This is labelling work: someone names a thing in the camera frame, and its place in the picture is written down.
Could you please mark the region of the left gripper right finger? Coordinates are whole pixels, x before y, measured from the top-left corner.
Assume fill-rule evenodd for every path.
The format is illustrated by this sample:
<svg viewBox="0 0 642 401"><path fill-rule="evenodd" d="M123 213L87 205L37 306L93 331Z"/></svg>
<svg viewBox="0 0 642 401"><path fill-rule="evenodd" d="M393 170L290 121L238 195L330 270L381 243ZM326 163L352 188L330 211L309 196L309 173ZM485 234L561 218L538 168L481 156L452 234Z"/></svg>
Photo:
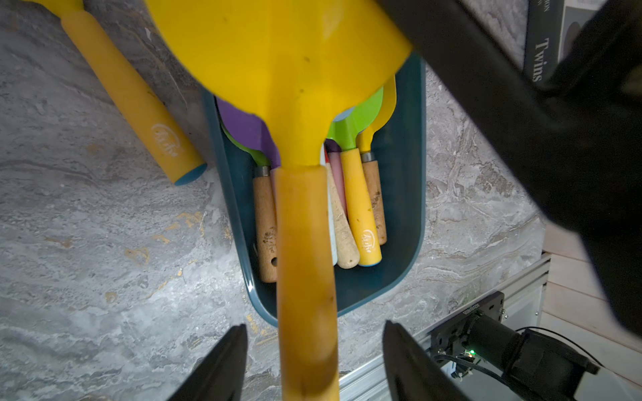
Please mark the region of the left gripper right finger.
<svg viewBox="0 0 642 401"><path fill-rule="evenodd" d="M392 400L468 400L399 323L386 321L383 357Z"/></svg>

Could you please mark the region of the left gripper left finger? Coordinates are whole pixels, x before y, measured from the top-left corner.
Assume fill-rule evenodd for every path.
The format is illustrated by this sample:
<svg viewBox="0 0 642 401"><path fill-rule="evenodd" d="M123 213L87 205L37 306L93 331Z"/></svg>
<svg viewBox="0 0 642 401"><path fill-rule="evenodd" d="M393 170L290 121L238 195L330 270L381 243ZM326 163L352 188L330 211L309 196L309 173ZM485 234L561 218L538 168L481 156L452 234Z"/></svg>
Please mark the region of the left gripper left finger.
<svg viewBox="0 0 642 401"><path fill-rule="evenodd" d="M240 400L246 363L247 327L232 326L169 400Z"/></svg>

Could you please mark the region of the green trowel wooden handle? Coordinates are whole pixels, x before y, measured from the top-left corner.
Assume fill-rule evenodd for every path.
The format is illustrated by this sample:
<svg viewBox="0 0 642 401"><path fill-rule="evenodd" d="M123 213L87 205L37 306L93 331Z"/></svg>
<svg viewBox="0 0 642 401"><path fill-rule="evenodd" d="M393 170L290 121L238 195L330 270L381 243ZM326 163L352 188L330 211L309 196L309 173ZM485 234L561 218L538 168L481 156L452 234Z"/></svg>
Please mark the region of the green trowel wooden handle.
<svg viewBox="0 0 642 401"><path fill-rule="evenodd" d="M237 142L224 126L222 130L230 142L248 153L257 165L253 173L252 188L260 277L266 283L277 282L277 219L270 162L261 151L249 149Z"/></svg>

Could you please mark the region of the yellow shovel orange handle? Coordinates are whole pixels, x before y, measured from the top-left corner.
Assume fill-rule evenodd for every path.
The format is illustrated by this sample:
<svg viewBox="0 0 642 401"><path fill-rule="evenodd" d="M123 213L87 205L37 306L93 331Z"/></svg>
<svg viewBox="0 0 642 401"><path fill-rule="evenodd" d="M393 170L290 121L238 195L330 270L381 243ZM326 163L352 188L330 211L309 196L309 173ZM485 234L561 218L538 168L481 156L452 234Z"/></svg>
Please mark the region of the yellow shovel orange handle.
<svg viewBox="0 0 642 401"><path fill-rule="evenodd" d="M60 20L63 31L169 181L181 186L200 178L207 162L84 3L38 1L38 5Z"/></svg>

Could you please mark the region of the purple trowel pink handle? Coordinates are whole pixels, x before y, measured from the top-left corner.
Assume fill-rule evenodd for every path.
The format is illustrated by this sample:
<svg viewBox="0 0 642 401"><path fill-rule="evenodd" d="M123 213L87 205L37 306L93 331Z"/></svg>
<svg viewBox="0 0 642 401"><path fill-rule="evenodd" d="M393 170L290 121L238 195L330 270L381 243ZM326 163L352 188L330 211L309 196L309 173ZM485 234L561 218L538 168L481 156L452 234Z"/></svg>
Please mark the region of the purple trowel pink handle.
<svg viewBox="0 0 642 401"><path fill-rule="evenodd" d="M339 194L339 200L341 201L342 207L344 209L344 214L348 215L346 198L344 193L344 175L343 175L343 168L341 164L340 153L329 152L328 157L329 157L329 163L333 171L334 183L337 188L337 192Z"/></svg>

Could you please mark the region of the purple shovel pink handle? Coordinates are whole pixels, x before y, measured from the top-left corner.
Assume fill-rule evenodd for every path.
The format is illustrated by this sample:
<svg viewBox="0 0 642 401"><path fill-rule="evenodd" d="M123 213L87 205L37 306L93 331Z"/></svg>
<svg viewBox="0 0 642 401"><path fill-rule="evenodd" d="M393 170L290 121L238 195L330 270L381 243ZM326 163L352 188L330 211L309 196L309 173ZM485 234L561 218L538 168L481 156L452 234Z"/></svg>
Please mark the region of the purple shovel pink handle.
<svg viewBox="0 0 642 401"><path fill-rule="evenodd" d="M279 150L267 125L256 115L245 113L219 97L216 101L222 123L236 142L251 150L261 151L271 162L272 168L280 167Z"/></svg>

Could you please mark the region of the green trowel yellow handle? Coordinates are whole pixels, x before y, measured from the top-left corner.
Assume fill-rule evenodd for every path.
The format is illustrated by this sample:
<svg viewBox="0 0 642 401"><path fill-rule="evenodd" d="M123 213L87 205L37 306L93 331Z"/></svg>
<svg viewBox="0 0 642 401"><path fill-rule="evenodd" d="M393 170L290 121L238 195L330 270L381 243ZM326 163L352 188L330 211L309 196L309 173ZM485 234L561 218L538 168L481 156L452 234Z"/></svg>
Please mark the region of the green trowel yellow handle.
<svg viewBox="0 0 642 401"><path fill-rule="evenodd" d="M383 89L378 89L363 103L356 105L345 119L334 121L327 134L341 148L344 193L349 225L359 250L359 265L372 267L382 260L376 219L364 177L357 135L375 120L383 102Z"/></svg>

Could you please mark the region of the yellow shovel wooden handle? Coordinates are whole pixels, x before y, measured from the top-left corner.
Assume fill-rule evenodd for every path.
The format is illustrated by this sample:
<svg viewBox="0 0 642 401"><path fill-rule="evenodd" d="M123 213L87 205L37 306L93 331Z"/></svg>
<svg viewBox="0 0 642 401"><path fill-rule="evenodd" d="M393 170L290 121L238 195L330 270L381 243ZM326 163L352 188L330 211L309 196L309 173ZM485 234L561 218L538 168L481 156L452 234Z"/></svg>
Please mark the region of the yellow shovel wooden handle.
<svg viewBox="0 0 642 401"><path fill-rule="evenodd" d="M364 177L369 191L369 198L373 208L374 220L376 221L379 243L381 245L387 242L386 217L379 164L371 150L371 145L376 131L386 125L396 108L397 89L396 77L394 75L385 83L383 90L383 100L379 114L370 126L363 130L356 139L361 155Z"/></svg>

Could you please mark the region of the yellow shovel blue tip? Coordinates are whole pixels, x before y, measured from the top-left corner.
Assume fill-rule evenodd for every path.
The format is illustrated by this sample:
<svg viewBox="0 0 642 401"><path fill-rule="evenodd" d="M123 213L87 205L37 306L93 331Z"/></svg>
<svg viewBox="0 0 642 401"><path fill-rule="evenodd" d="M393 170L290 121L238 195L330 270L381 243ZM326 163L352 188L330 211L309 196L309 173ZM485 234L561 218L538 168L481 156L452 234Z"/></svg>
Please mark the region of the yellow shovel blue tip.
<svg viewBox="0 0 642 401"><path fill-rule="evenodd" d="M338 312L320 151L411 43L373 1L150 1L177 59L269 128L279 149L278 329L283 397L339 398Z"/></svg>

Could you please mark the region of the lime shovel wooden handle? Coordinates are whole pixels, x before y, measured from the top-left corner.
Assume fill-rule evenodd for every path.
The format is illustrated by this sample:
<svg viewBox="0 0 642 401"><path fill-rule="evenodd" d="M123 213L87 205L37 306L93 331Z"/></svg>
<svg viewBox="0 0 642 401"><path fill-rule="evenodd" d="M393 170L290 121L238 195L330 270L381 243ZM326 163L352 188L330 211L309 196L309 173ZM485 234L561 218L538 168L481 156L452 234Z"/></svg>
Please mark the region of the lime shovel wooden handle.
<svg viewBox="0 0 642 401"><path fill-rule="evenodd" d="M359 263L359 250L351 232L339 192L334 182L334 174L329 162L326 163L329 180L330 205L334 217L334 237L338 252L338 265L342 269L352 269Z"/></svg>

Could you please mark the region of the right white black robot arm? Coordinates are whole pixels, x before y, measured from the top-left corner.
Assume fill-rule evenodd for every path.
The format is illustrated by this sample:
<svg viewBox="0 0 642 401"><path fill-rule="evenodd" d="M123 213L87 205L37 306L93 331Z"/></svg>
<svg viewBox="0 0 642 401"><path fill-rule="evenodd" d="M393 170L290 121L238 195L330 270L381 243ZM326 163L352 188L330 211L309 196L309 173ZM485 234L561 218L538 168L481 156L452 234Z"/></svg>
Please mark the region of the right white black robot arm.
<svg viewBox="0 0 642 401"><path fill-rule="evenodd" d="M615 317L640 334L640 2L606 2L541 85L459 1L381 8L541 212L579 235Z"/></svg>

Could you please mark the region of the dark teal storage box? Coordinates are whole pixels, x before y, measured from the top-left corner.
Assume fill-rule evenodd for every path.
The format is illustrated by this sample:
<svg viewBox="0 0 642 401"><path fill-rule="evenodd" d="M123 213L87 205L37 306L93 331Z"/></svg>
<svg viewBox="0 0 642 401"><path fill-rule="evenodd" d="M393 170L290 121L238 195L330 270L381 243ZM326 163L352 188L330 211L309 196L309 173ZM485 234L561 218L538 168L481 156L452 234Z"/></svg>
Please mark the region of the dark teal storage box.
<svg viewBox="0 0 642 401"><path fill-rule="evenodd" d="M372 150L380 165L388 241L374 267L337 268L338 314L344 315L395 287L421 249L426 218L426 65L413 53L396 74L397 105L374 134ZM278 323L277 287L261 281L257 261L252 179L255 162L222 133L215 98L202 89L202 105L222 192L250 302L269 324Z"/></svg>

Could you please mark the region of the black cover book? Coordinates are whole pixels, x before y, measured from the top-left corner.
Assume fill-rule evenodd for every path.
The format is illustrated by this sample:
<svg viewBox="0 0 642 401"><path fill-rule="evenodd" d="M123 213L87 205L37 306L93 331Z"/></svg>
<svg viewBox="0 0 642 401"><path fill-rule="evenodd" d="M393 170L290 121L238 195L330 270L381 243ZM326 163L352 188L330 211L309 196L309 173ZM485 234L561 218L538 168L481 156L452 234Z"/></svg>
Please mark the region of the black cover book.
<svg viewBox="0 0 642 401"><path fill-rule="evenodd" d="M530 0L523 72L540 87L605 0Z"/></svg>

